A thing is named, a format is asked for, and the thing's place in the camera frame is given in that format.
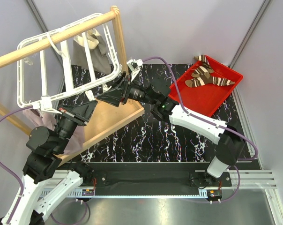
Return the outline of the lilac sock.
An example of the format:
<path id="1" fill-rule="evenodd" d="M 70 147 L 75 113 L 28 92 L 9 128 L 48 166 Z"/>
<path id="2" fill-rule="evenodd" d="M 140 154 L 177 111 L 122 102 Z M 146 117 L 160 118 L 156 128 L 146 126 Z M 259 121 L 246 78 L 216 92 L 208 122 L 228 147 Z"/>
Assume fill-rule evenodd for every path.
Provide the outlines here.
<path id="1" fill-rule="evenodd" d="M 26 109 L 23 115 L 33 123 L 34 127 L 45 126 L 50 130 L 54 130 L 57 121 L 53 113 L 41 112 L 39 109 Z M 85 143 L 85 133 L 82 126 L 77 126 L 73 135 L 64 150 L 64 154 L 76 153 L 83 148 Z"/>

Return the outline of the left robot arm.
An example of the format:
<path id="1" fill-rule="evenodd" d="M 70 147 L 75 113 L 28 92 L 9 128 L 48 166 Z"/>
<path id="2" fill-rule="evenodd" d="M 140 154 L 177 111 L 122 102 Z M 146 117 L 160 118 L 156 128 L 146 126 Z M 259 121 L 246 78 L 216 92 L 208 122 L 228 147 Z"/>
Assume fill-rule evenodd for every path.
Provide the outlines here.
<path id="1" fill-rule="evenodd" d="M 64 152 L 75 129 L 88 124 L 96 105 L 96 100 L 82 105 L 63 105 L 58 110 L 54 130 L 44 126 L 34 128 L 26 143 L 31 153 L 22 177 L 0 162 L 0 167 L 14 176 L 20 186 L 9 211 L 0 218 L 0 225 L 43 225 L 72 190 L 81 185 L 96 184 L 93 169 L 78 161 L 51 192 L 41 197 L 62 161 L 57 155 Z"/>

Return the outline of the white clothes peg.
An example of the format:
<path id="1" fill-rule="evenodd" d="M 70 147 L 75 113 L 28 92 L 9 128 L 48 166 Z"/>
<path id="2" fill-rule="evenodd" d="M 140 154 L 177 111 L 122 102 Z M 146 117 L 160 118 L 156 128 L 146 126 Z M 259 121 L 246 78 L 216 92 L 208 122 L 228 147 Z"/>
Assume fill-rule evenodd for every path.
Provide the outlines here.
<path id="1" fill-rule="evenodd" d="M 95 96 L 93 94 L 92 90 L 86 90 L 85 95 L 88 98 L 89 101 L 95 101 Z"/>

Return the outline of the white plastic sock hanger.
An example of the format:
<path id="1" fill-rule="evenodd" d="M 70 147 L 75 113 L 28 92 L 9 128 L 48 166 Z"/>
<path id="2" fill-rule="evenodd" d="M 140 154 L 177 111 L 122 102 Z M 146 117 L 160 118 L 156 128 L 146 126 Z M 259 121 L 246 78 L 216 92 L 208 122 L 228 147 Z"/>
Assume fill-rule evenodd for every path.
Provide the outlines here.
<path id="1" fill-rule="evenodd" d="M 39 101 L 42 96 L 50 96 L 52 104 L 55 101 L 62 100 L 73 95 L 80 94 L 94 88 L 99 85 L 105 85 L 107 82 L 113 80 L 121 73 L 122 65 L 120 64 L 117 52 L 114 48 L 110 31 L 107 22 L 115 20 L 116 13 L 111 11 L 105 14 L 94 13 L 85 18 L 77 20 L 61 28 L 46 32 L 40 35 L 36 35 L 21 41 L 17 47 L 18 60 L 17 60 L 17 97 L 16 102 L 20 108 L 32 106 L 31 104 L 35 101 Z M 113 71 L 105 75 L 102 78 L 95 78 L 95 72 L 93 69 L 93 63 L 91 60 L 88 42 L 87 42 L 87 31 L 101 25 L 104 30 L 105 39 L 108 45 L 108 55 L 113 64 Z M 82 34 L 84 41 L 84 48 L 86 52 L 89 72 L 91 75 L 91 81 L 87 84 L 79 87 L 74 87 L 73 75 L 71 69 L 71 56 L 68 48 L 67 40 L 77 35 Z M 64 72 L 64 81 L 66 90 L 60 94 L 50 95 L 47 91 L 47 74 L 46 74 L 46 59 L 45 50 L 52 47 L 61 57 Z M 39 100 L 25 101 L 25 74 L 24 74 L 24 63 L 25 58 L 39 53 L 40 57 L 40 69 L 41 69 L 41 89 L 42 94 Z"/>

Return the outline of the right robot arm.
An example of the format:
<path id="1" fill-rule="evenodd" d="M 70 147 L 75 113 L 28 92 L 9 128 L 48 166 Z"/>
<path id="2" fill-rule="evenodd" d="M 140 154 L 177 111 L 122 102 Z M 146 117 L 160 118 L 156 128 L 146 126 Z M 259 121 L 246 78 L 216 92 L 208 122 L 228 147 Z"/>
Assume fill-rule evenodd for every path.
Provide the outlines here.
<path id="1" fill-rule="evenodd" d="M 187 128 L 212 141 L 216 145 L 215 156 L 202 175 L 193 175 L 190 180 L 201 189 L 219 185 L 223 172 L 236 165 L 245 140 L 234 126 L 186 109 L 169 93 L 169 86 L 161 78 L 153 79 L 145 87 L 122 76 L 97 98 L 116 107 L 129 99 L 153 105 L 151 112 L 157 120 Z"/>

